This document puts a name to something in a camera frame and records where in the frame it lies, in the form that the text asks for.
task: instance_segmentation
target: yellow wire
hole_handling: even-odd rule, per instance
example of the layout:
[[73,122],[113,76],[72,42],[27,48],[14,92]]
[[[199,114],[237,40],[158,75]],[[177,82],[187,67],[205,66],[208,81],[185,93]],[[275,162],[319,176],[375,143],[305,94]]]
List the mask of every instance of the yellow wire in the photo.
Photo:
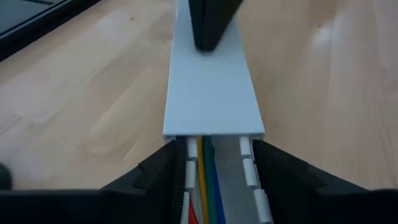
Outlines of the yellow wire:
[[201,196],[201,207],[203,210],[203,219],[205,224],[209,224],[209,209],[207,204],[206,178],[205,178],[205,161],[203,159],[203,137],[198,137],[198,173],[199,187]]

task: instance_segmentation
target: light wood grain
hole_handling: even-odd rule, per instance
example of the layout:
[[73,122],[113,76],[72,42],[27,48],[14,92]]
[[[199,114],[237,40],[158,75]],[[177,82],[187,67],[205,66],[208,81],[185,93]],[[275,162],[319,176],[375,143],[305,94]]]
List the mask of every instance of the light wood grain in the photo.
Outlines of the light wood grain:
[[[16,189],[98,188],[155,152],[172,0],[102,0],[0,63]],[[395,0],[247,0],[239,29],[266,140],[364,187],[398,186]]]

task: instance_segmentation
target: cable bundle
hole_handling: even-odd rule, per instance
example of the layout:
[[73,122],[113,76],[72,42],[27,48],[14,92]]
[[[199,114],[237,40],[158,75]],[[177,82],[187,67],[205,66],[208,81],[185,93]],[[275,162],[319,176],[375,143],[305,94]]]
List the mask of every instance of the cable bundle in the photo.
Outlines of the cable bundle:
[[214,154],[211,138],[209,136],[199,137],[198,174],[204,223],[225,224]]

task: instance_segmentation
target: green wire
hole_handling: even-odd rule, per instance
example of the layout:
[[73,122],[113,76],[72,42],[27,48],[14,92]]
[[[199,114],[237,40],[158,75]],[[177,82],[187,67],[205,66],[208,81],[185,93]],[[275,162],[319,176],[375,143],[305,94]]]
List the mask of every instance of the green wire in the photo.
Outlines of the green wire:
[[207,203],[209,208],[209,224],[217,224],[216,192],[214,182],[214,149],[210,136],[203,138],[203,153],[205,158],[205,175],[207,189]]

